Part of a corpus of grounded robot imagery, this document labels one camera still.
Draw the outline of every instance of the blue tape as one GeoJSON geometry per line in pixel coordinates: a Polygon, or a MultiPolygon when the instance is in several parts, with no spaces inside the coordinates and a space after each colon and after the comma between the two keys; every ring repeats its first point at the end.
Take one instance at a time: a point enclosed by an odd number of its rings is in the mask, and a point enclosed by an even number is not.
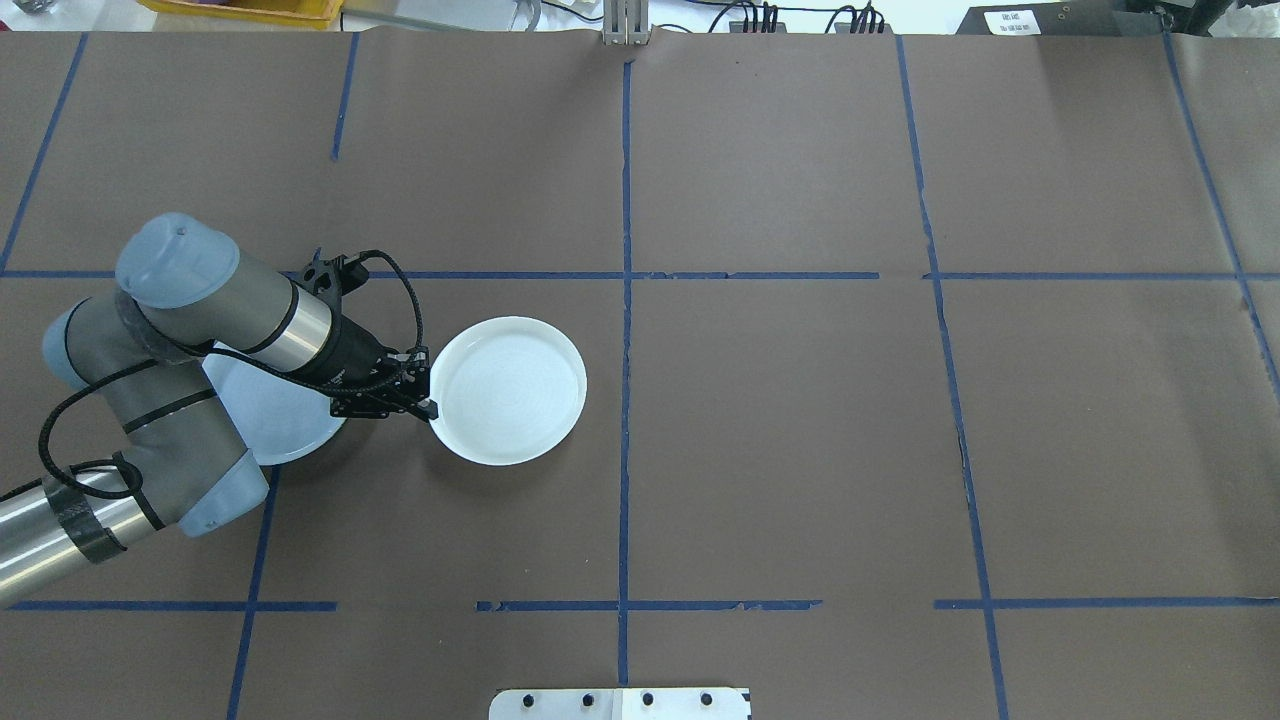
{"type": "Polygon", "coordinates": [[[88,33],[82,32],[79,42],[76,44],[76,54],[72,55],[72,64],[67,68],[67,78],[63,81],[63,90],[58,94],[58,102],[54,105],[54,113],[49,117],[49,126],[45,128],[45,137],[40,141],[40,150],[36,152],[36,161],[31,165],[31,174],[27,176],[27,186],[22,191],[22,199],[18,201],[18,210],[13,214],[13,223],[9,225],[9,236],[4,241],[4,250],[0,250],[0,273],[4,272],[5,266],[9,265],[9,256],[13,254],[13,246],[18,242],[18,229],[22,227],[22,218],[27,214],[27,204],[31,201],[31,193],[36,190],[36,179],[40,177],[40,168],[45,164],[45,155],[49,152],[49,143],[54,140],[54,129],[58,128],[58,120],[63,117],[63,108],[67,105],[67,96],[72,92],[72,83],[76,81],[76,70],[79,69],[81,58],[84,56],[84,45],[88,42],[88,33]]]}
{"type": "Polygon", "coordinates": [[[168,600],[27,600],[9,607],[18,612],[243,612],[243,602],[168,600]]]}
{"type": "MultiPolygon", "coordinates": [[[[621,281],[622,273],[550,270],[415,270],[406,277],[416,281],[621,281]]],[[[375,270],[370,279],[397,279],[396,273],[375,270]]]]}
{"type": "Polygon", "coordinates": [[[503,600],[477,602],[476,612],[616,612],[616,600],[503,600]]]}
{"type": "Polygon", "coordinates": [[[273,601],[259,602],[253,612],[337,612],[337,602],[325,601],[273,601]]]}
{"type": "Polygon", "coordinates": [[[1253,304],[1253,293],[1249,291],[1249,282],[1244,275],[1244,265],[1240,263],[1240,254],[1235,247],[1235,237],[1231,236],[1231,228],[1226,223],[1226,213],[1222,210],[1222,201],[1217,195],[1213,176],[1208,172],[1208,161],[1204,159],[1204,149],[1201,146],[1199,133],[1196,131],[1196,122],[1192,119],[1190,105],[1187,104],[1187,94],[1183,91],[1183,76],[1178,69],[1178,55],[1174,53],[1172,36],[1166,31],[1162,37],[1165,41],[1165,58],[1169,60],[1169,74],[1174,79],[1174,92],[1178,95],[1178,106],[1183,111],[1183,122],[1187,123],[1187,135],[1190,137],[1192,150],[1196,151],[1196,163],[1199,165],[1201,176],[1204,178],[1204,188],[1208,191],[1210,202],[1213,204],[1217,227],[1222,232],[1222,242],[1226,243],[1226,251],[1231,256],[1231,268],[1235,270],[1235,278],[1240,283],[1240,293],[1244,296],[1244,304],[1249,309],[1253,337],[1258,341],[1258,351],[1262,354],[1262,363],[1266,365],[1267,377],[1271,379],[1271,393],[1280,402],[1280,375],[1276,374],[1275,357],[1271,355],[1267,336],[1262,331],[1258,309],[1253,304]]]}
{"type": "Polygon", "coordinates": [[[351,78],[356,73],[356,50],[360,49],[360,33],[351,33],[351,50],[347,51],[347,74],[342,81],[342,100],[338,102],[338,120],[333,126],[333,150],[329,158],[338,161],[342,150],[342,128],[347,123],[347,101],[351,99],[351,78]]]}
{"type": "Polygon", "coordinates": [[[645,272],[634,273],[637,281],[878,281],[879,273],[864,272],[783,272],[783,273],[717,273],[717,272],[684,272],[662,273],[645,272]]]}
{"type": "MultiPolygon", "coordinates": [[[[933,273],[922,279],[933,279],[933,273]]],[[[938,273],[943,281],[1234,281],[1230,273],[938,273]]]]}
{"type": "Polygon", "coordinates": [[[114,278],[113,270],[5,270],[0,273],[5,278],[51,278],[51,279],[106,279],[114,278]]]}
{"type": "Polygon", "coordinates": [[[631,570],[631,64],[622,65],[622,419],[618,488],[618,687],[630,682],[627,601],[631,570]]]}
{"type": "Polygon", "coordinates": [[[956,380],[955,359],[951,352],[951,332],[947,329],[947,318],[942,297],[941,270],[938,269],[938,252],[933,240],[933,223],[929,220],[929,209],[924,202],[924,163],[920,159],[920,140],[915,126],[915,108],[911,102],[911,82],[906,69],[906,46],[902,36],[893,36],[897,44],[897,65],[902,76],[902,102],[906,108],[906,129],[911,141],[911,161],[915,165],[915,187],[920,196],[920,222],[924,227],[924,237],[928,241],[929,275],[933,284],[933,302],[937,307],[938,332],[942,336],[942,355],[947,368],[947,388],[951,393],[951,414],[955,419],[956,437],[960,442],[960,468],[964,477],[965,497],[969,502],[969,533],[973,537],[974,562],[978,568],[978,588],[982,593],[983,620],[987,626],[987,655],[991,659],[991,676],[996,691],[996,710],[1000,720],[1009,720],[1009,701],[1005,696],[1005,670],[1000,660],[1000,642],[996,637],[996,614],[991,607],[991,580],[987,577],[987,552],[982,543],[982,523],[978,518],[978,495],[973,487],[973,466],[969,457],[969,439],[964,427],[964,410],[960,406],[960,386],[956,380]]]}
{"type": "MultiPolygon", "coordinates": [[[[1105,607],[1280,607],[1280,597],[1030,597],[1000,598],[996,610],[1091,610],[1105,607]]],[[[982,600],[936,600],[934,610],[982,610],[982,600]]]]}
{"type": "Polygon", "coordinates": [[[820,600],[634,600],[627,605],[627,609],[635,612],[723,612],[728,610],[805,612],[820,605],[820,600]]]}
{"type": "Polygon", "coordinates": [[[476,602],[476,612],[804,612],[820,605],[820,600],[503,600],[476,602]]]}
{"type": "Polygon", "coordinates": [[[244,685],[244,669],[248,665],[248,648],[253,639],[253,615],[257,612],[257,593],[262,585],[262,566],[266,565],[266,543],[271,536],[271,516],[275,514],[275,495],[280,489],[280,466],[271,468],[270,488],[262,506],[262,525],[257,532],[257,550],[253,553],[253,574],[248,583],[248,600],[244,602],[244,624],[241,626],[241,644],[236,653],[236,673],[232,675],[232,692],[227,702],[227,720],[236,720],[239,712],[241,689],[244,685]]]}

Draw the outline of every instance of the white plate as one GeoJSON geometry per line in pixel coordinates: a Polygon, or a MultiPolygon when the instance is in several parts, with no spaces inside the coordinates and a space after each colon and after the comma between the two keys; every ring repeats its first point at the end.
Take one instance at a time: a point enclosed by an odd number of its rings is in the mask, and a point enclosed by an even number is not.
{"type": "Polygon", "coordinates": [[[431,365],[431,429],[481,465],[515,465],[556,447],[586,404],[586,366],[564,333],[532,318],[462,331],[431,365]]]}
{"type": "Polygon", "coordinates": [[[259,465],[297,460],[328,442],[347,421],[329,415],[329,398],[319,392],[234,357],[205,357],[205,374],[259,465]]]}

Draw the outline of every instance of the black cable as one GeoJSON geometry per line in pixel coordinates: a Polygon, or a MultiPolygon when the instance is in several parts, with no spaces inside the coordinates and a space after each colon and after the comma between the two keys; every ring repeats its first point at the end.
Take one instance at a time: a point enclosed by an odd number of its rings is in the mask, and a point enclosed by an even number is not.
{"type": "MultiPolygon", "coordinates": [[[[415,332],[416,332],[416,334],[413,336],[415,343],[413,343],[413,347],[410,350],[410,354],[412,355],[412,354],[416,354],[419,351],[425,351],[425,348],[422,347],[422,337],[425,334],[425,332],[424,332],[425,327],[424,327],[424,323],[422,323],[422,306],[421,306],[421,302],[419,302],[417,293],[413,292],[413,284],[410,282],[408,275],[404,274],[404,270],[401,269],[399,264],[396,263],[396,260],[390,255],[388,255],[387,252],[383,252],[381,250],[366,250],[366,251],[364,251],[364,252],[361,252],[360,255],[356,256],[355,263],[364,263],[365,260],[367,260],[370,258],[380,258],[383,261],[385,261],[392,268],[392,270],[396,273],[396,277],[399,278],[401,283],[404,286],[404,291],[408,293],[410,304],[413,306],[413,324],[415,324],[415,332]]],[[[298,380],[296,378],[291,378],[291,377],[285,375],[284,373],[276,370],[275,368],[273,368],[273,366],[270,366],[270,365],[268,365],[265,363],[261,363],[259,360],[255,360],[252,357],[248,357],[246,355],[242,355],[239,352],[233,352],[233,351],[223,350],[223,348],[219,348],[219,347],[209,347],[207,350],[198,350],[198,348],[189,347],[189,346],[186,346],[186,345],[182,345],[182,343],[177,343],[177,342],[174,345],[178,345],[178,347],[182,347],[183,350],[186,350],[187,352],[189,352],[192,355],[225,355],[228,357],[233,357],[236,360],[239,360],[241,363],[244,363],[247,365],[252,365],[253,368],[257,368],[259,370],[262,370],[262,372],[265,372],[268,374],[271,374],[271,375],[274,375],[276,378],[288,380],[288,382],[291,382],[293,384],[302,386],[302,387],[305,387],[307,389],[314,389],[316,392],[320,392],[320,393],[324,393],[324,395],[329,395],[329,396],[357,396],[357,395],[362,395],[362,393],[366,393],[366,392],[375,392],[375,391],[383,389],[385,387],[389,387],[392,383],[394,383],[398,379],[397,375],[388,374],[381,380],[379,380],[379,382],[376,382],[376,383],[374,383],[371,386],[366,386],[366,387],[335,388],[335,387],[328,387],[328,386],[316,386],[316,384],[312,384],[312,383],[298,380]]],[[[111,374],[109,374],[109,375],[106,375],[106,377],[96,380],[96,382],[90,383],[88,386],[86,386],[86,387],[76,391],[74,393],[72,393],[72,396],[68,397],[67,400],[59,402],[58,406],[54,407],[52,413],[49,414],[49,418],[45,419],[45,424],[40,428],[40,438],[36,441],[36,451],[40,455],[40,462],[45,466],[45,470],[47,470],[50,475],[52,475],[55,479],[58,479],[58,482],[63,483],[64,486],[67,486],[69,488],[79,491],[81,493],[87,495],[90,497],[97,497],[97,498],[101,498],[101,500],[122,500],[122,498],[125,498],[125,497],[133,497],[138,492],[141,492],[142,491],[142,473],[138,471],[137,466],[134,466],[133,464],[131,464],[127,460],[124,460],[124,456],[120,455],[119,452],[116,452],[115,455],[113,455],[110,460],[93,460],[93,461],[90,461],[90,462],[79,462],[77,465],[72,465],[69,468],[70,471],[72,471],[72,475],[68,475],[67,473],[64,473],[58,466],[56,462],[54,462],[52,454],[49,450],[49,441],[52,437],[54,425],[58,424],[58,419],[72,405],[76,405],[81,400],[84,400],[90,395],[93,395],[95,392],[97,392],[97,391],[102,389],[104,387],[114,383],[115,380],[127,378],[127,377],[133,375],[136,373],[141,373],[142,370],[146,370],[146,369],[150,369],[150,368],[155,368],[156,365],[159,365],[159,363],[156,360],[143,360],[142,363],[138,363],[138,364],[134,364],[134,365],[129,365],[128,368],[124,368],[123,370],[118,370],[115,373],[111,373],[111,374]],[[95,468],[115,468],[116,471],[120,473],[120,478],[124,480],[124,488],[125,489],[123,489],[123,491],[104,491],[104,489],[97,489],[97,488],[86,486],[84,483],[81,483],[79,480],[77,480],[73,477],[76,473],[81,473],[83,470],[90,470],[90,469],[95,469],[95,468]]],[[[26,484],[18,487],[18,488],[14,488],[14,489],[4,493],[3,496],[0,496],[0,502],[3,502],[5,500],[9,500],[12,497],[15,497],[18,495],[22,495],[22,493],[27,492],[28,489],[31,489],[33,487],[37,487],[40,483],[41,483],[41,480],[32,480],[29,483],[26,483],[26,484]]]]}
{"type": "MultiPolygon", "coordinates": [[[[712,8],[732,8],[737,3],[718,3],[713,0],[685,0],[685,3],[691,3],[694,5],[709,5],[712,8]]],[[[829,13],[831,8],[778,8],[780,10],[786,10],[788,13],[829,13]]]]}
{"type": "Polygon", "coordinates": [[[41,483],[41,480],[37,478],[35,480],[31,480],[29,483],[18,486],[18,487],[13,488],[12,491],[9,491],[9,492],[6,492],[4,495],[0,495],[0,502],[4,502],[6,500],[14,498],[14,497],[18,497],[19,495],[27,492],[31,488],[38,488],[40,483],[41,483]]]}
{"type": "Polygon", "coordinates": [[[840,13],[844,13],[845,10],[854,14],[854,18],[850,20],[850,26],[858,24],[858,8],[854,8],[852,5],[842,5],[838,10],[831,14],[831,19],[827,20],[827,29],[822,31],[823,35],[831,32],[831,28],[836,27],[836,18],[838,18],[840,13]]]}
{"type": "Polygon", "coordinates": [[[598,22],[600,22],[600,20],[604,19],[604,15],[600,15],[599,18],[589,18],[589,17],[584,15],[582,13],[579,13],[573,8],[567,8],[564,5],[561,5],[559,3],[550,3],[549,0],[543,0],[543,5],[547,5],[549,8],[556,8],[557,10],[564,10],[566,13],[568,13],[571,15],[577,15],[577,18],[580,20],[589,22],[589,23],[598,23],[598,22]]]}
{"type": "Polygon", "coordinates": [[[755,3],[751,3],[751,0],[735,0],[728,5],[724,5],[723,8],[721,8],[719,13],[716,13],[716,19],[712,20],[712,27],[707,28],[707,32],[708,33],[716,32],[716,26],[719,24],[721,18],[723,18],[724,13],[728,13],[733,8],[742,8],[742,27],[745,28],[748,20],[750,19],[750,15],[746,12],[748,6],[751,8],[751,13],[755,13],[755,3]]]}
{"type": "MultiPolygon", "coordinates": [[[[425,334],[424,333],[424,324],[422,324],[422,305],[417,300],[417,293],[413,292],[413,284],[410,282],[408,275],[404,274],[404,270],[401,269],[399,264],[396,263],[396,260],[390,255],[388,255],[387,252],[383,252],[381,250],[365,250],[364,252],[360,252],[358,255],[356,255],[356,258],[353,259],[353,263],[364,263],[369,258],[381,258],[388,265],[390,265],[392,272],[394,272],[396,277],[399,278],[401,284],[404,286],[404,291],[408,293],[408,301],[413,306],[413,324],[416,325],[416,334],[413,337],[413,347],[410,348],[408,354],[413,355],[413,354],[416,354],[419,351],[424,351],[425,352],[426,348],[422,346],[422,337],[425,334]]],[[[239,360],[241,363],[244,363],[246,365],[257,368],[259,370],[262,370],[264,373],[266,373],[269,375],[274,375],[276,378],[280,378],[282,380],[288,380],[288,382],[291,382],[291,383],[293,383],[296,386],[305,387],[307,389],[312,389],[315,392],[319,392],[321,395],[326,395],[329,397],[355,397],[355,396],[360,396],[360,395],[365,395],[365,393],[376,392],[379,389],[383,389],[383,388],[387,388],[387,387],[392,386],[397,379],[399,379],[394,374],[389,374],[385,378],[378,380],[376,383],[370,384],[370,386],[365,386],[365,387],[317,386],[317,384],[314,384],[314,383],[308,383],[306,380],[300,380],[297,378],[291,378],[289,375],[287,375],[287,374],[276,370],[275,368],[268,365],[266,363],[262,363],[260,360],[255,360],[253,357],[250,357],[247,355],[243,355],[241,352],[236,352],[236,351],[232,351],[232,350],[223,350],[220,347],[196,348],[196,347],[189,347],[189,346],[184,346],[184,345],[178,345],[178,347],[182,347],[183,350],[186,350],[191,355],[224,355],[227,357],[233,357],[236,360],[239,360]]]]}
{"type": "Polygon", "coordinates": [[[100,380],[90,383],[88,386],[72,393],[72,396],[67,400],[59,402],[58,407],[54,407],[54,411],[45,419],[45,424],[40,428],[40,439],[36,441],[36,451],[40,454],[40,462],[45,466],[45,470],[58,479],[58,482],[90,497],[97,497],[101,500],[122,500],[137,495],[142,489],[142,474],[136,466],[127,462],[119,452],[116,452],[111,460],[93,460],[92,462],[81,462],[70,466],[72,473],[79,473],[91,468],[115,468],[120,473],[120,478],[124,480],[125,489],[104,491],[88,487],[77,480],[74,477],[64,473],[61,468],[54,462],[54,456],[49,452],[49,438],[54,433],[54,425],[58,423],[58,418],[60,418],[61,414],[65,413],[72,405],[76,405],[81,400],[84,400],[90,395],[93,395],[115,380],[127,378],[134,373],[141,373],[142,370],[150,368],[155,368],[156,365],[159,365],[159,363],[155,360],[143,360],[136,365],[129,365],[123,370],[116,370],[100,380]]]}
{"type": "Polygon", "coordinates": [[[408,293],[410,305],[413,306],[413,323],[415,325],[417,325],[417,334],[415,336],[413,346],[420,347],[422,345],[422,334],[424,334],[422,305],[419,304],[417,301],[417,293],[413,292],[413,284],[408,282],[408,275],[404,274],[404,270],[401,269],[396,259],[383,252],[381,250],[365,250],[360,255],[356,255],[356,263],[357,264],[364,263],[370,258],[380,258],[384,263],[387,263],[387,265],[390,266],[392,272],[396,273],[396,277],[399,278],[401,284],[404,286],[404,292],[408,293]]]}

